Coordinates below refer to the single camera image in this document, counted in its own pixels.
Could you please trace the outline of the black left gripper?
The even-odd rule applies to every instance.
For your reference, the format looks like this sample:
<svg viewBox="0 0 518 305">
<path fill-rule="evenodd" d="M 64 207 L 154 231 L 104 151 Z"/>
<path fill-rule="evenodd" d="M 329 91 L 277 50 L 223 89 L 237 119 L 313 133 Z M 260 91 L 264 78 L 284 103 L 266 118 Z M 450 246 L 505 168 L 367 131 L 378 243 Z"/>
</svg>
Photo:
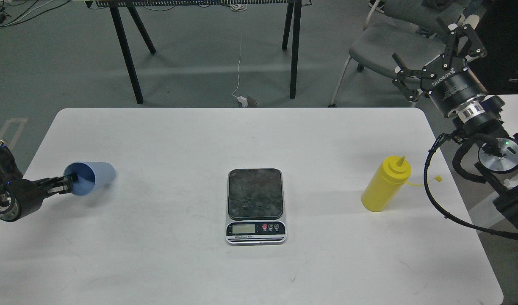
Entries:
<svg viewBox="0 0 518 305">
<path fill-rule="evenodd" d="M 44 196 L 71 193 L 73 184 L 77 181 L 76 172 L 53 178 L 42 178 L 34 182 L 23 178 L 11 181 L 6 190 L 11 197 L 12 209 L 1 214 L 0 219 L 14 222 L 28 216 L 40 209 Z"/>
</svg>

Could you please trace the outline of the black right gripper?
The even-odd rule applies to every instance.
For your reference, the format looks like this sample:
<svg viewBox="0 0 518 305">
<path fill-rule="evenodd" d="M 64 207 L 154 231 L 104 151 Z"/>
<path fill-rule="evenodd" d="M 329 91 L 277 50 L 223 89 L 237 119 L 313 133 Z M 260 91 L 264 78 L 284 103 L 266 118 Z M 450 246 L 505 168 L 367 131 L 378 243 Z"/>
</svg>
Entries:
<svg viewBox="0 0 518 305">
<path fill-rule="evenodd" d="M 488 95 L 487 89 L 470 70 L 467 62 L 487 56 L 488 51 L 474 29 L 479 23 L 479 17 L 467 17 L 450 25 L 437 17 L 437 23 L 448 33 L 442 59 L 429 61 L 418 71 L 407 68 L 402 58 L 394 53 L 392 58 L 396 62 L 396 77 L 392 84 L 409 102 L 417 102 L 421 96 L 431 99 L 441 114 L 449 118 L 455 115 L 462 104 L 474 99 L 481 102 Z M 423 92 L 420 81 L 424 73 L 435 77 L 424 79 Z"/>
</svg>

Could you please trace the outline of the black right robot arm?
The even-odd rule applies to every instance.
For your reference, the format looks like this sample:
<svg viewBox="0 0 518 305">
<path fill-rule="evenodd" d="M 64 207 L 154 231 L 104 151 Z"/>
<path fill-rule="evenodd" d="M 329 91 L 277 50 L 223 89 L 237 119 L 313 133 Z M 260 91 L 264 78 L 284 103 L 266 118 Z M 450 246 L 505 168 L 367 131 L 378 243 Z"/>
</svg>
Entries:
<svg viewBox="0 0 518 305">
<path fill-rule="evenodd" d="M 498 194 L 493 204 L 518 230 L 518 185 L 509 189 L 496 177 L 518 170 L 518 133 L 510 136 L 503 127 L 501 111 L 505 102 L 497 95 L 487 98 L 487 90 L 468 67 L 467 58 L 486 56 L 487 50 L 470 24 L 447 25 L 440 17 L 437 23 L 447 31 L 448 41 L 443 53 L 422 69 L 406 67 L 398 54 L 393 54 L 398 71 L 392 83 L 412 103 L 427 95 L 445 118 L 453 118 L 455 130 L 440 134 L 428 151 L 424 163 L 424 188 L 431 204 L 446 219 L 491 235 L 518 241 L 518 231 L 492 230 L 460 220 L 447 212 L 434 199 L 428 171 L 433 155 L 446 141 L 460 147 L 452 166 L 462 178 L 488 183 Z"/>
</svg>

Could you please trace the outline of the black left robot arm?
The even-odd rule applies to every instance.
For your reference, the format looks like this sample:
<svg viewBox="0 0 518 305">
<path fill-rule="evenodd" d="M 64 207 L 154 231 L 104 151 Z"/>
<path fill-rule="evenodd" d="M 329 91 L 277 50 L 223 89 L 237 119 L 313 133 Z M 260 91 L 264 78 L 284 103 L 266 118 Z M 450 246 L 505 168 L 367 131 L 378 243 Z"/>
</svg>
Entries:
<svg viewBox="0 0 518 305">
<path fill-rule="evenodd" d="M 36 181 L 23 178 L 6 141 L 0 139 L 0 221 L 15 222 L 38 211 L 44 199 L 71 193 L 77 181 L 75 173 Z"/>
</svg>

